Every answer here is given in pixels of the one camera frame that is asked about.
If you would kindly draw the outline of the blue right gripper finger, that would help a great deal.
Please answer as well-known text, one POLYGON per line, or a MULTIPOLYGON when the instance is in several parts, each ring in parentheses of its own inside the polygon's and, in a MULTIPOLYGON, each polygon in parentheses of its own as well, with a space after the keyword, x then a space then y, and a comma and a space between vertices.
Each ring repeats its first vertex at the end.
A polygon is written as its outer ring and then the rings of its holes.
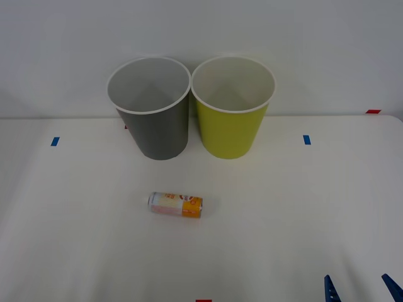
POLYGON ((394 301, 403 302, 403 289, 388 274, 383 274, 382 279, 394 301))
POLYGON ((326 275, 324 278, 324 294, 325 302, 341 302, 341 298, 333 285, 330 275, 326 275))

